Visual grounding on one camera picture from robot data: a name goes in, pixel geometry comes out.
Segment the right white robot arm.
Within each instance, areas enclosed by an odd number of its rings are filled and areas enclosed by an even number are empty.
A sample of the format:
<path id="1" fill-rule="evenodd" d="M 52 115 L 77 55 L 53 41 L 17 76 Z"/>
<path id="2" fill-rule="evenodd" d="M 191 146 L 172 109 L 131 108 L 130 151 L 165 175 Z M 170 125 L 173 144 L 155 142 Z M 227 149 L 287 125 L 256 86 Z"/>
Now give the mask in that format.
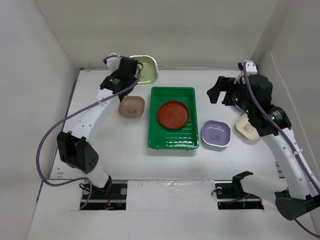
<path id="1" fill-rule="evenodd" d="M 273 203 L 279 213 L 292 221 L 319 208 L 320 182 L 315 178 L 295 140 L 292 124 L 286 112 L 272 104 L 273 85 L 267 77 L 249 75 L 250 89 L 245 83 L 235 83 L 234 77 L 219 76 L 207 91 L 212 104 L 225 92 L 222 104 L 237 106 L 248 117 L 267 144 L 283 173 L 285 184 L 265 180 L 250 171 L 233 176 L 224 192 L 240 199 L 248 194 Z"/>

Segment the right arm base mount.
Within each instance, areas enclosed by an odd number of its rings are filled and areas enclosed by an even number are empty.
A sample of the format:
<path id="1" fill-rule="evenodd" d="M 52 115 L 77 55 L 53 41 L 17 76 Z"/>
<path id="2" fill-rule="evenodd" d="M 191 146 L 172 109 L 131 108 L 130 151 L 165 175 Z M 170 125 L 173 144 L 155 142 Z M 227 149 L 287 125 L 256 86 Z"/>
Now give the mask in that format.
<path id="1" fill-rule="evenodd" d="M 216 197 L 218 210 L 264 210 L 260 197 L 251 193 L 235 192 L 231 180 L 218 180 L 214 185 L 211 195 Z"/>

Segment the green square panda plate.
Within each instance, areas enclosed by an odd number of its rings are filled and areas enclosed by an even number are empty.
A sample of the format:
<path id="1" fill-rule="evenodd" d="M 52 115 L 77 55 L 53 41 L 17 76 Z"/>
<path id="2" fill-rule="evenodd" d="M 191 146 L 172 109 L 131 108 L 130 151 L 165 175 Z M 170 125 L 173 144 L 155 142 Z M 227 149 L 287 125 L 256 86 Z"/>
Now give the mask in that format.
<path id="1" fill-rule="evenodd" d="M 132 55 L 130 57 L 143 65 L 140 67 L 140 79 L 137 85 L 146 86 L 155 83 L 159 75 L 157 61 L 149 55 Z"/>

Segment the cream square panda plate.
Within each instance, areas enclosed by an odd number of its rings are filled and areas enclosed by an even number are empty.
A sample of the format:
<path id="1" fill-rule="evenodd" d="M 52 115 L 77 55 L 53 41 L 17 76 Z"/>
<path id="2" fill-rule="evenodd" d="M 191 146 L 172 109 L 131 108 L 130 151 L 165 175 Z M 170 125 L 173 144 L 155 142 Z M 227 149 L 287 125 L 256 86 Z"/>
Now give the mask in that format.
<path id="1" fill-rule="evenodd" d="M 246 139 L 251 141 L 257 141 L 260 139 L 258 131 L 249 123 L 249 119 L 246 113 L 244 113 L 235 123 L 236 129 Z"/>

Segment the red round plate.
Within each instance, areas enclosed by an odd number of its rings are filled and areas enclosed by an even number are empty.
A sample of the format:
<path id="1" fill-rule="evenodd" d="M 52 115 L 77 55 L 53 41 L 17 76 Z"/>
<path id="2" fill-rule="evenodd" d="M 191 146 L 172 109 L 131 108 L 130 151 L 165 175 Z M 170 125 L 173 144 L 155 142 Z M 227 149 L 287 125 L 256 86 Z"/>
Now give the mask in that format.
<path id="1" fill-rule="evenodd" d="M 157 119 L 163 127 L 177 130 L 183 128 L 188 123 L 190 111 L 180 101 L 168 101 L 159 108 Z"/>

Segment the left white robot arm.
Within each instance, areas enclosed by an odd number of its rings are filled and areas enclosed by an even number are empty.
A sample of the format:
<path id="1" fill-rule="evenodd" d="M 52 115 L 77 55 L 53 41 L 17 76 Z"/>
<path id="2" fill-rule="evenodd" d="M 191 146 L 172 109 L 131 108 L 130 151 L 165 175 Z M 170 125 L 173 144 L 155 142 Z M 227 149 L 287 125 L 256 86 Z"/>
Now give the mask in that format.
<path id="1" fill-rule="evenodd" d="M 81 171 L 92 183 L 95 194 L 107 198 L 112 191 L 112 178 L 99 165 L 99 155 L 92 146 L 113 107 L 118 105 L 138 83 L 143 64 L 135 58 L 118 56 L 116 66 L 99 86 L 94 106 L 68 132 L 57 135 L 60 160 L 69 167 Z"/>

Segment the purple square panda plate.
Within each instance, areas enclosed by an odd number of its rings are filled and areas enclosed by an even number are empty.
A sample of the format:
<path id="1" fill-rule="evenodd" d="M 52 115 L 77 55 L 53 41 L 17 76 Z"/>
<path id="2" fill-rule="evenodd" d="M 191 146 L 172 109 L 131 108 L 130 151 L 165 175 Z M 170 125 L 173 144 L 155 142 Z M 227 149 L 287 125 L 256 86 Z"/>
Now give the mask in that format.
<path id="1" fill-rule="evenodd" d="M 208 120 L 203 124 L 201 136 L 206 144 L 224 148 L 230 144 L 231 129 L 224 122 Z"/>

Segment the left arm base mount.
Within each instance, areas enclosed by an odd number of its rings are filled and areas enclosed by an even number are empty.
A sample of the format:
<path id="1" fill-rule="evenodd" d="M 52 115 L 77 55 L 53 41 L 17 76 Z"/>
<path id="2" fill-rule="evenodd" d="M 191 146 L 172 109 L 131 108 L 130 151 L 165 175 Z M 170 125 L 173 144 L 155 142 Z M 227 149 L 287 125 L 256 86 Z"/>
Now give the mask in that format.
<path id="1" fill-rule="evenodd" d="M 81 193 L 80 210 L 88 211 L 124 211 L 127 205 L 128 181 L 112 182 L 108 195 L 93 189 L 89 197 L 90 186 L 85 181 L 79 184 Z"/>

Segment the pink square panda plate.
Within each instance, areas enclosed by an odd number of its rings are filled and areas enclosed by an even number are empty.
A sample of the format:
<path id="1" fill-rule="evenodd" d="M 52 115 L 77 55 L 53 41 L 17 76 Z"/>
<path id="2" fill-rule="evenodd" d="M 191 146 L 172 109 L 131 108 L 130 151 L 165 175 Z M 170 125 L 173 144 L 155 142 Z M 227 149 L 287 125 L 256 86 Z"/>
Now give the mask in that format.
<path id="1" fill-rule="evenodd" d="M 118 108 L 118 113 L 128 119 L 140 118 L 144 111 L 145 100 L 140 96 L 125 96 Z"/>

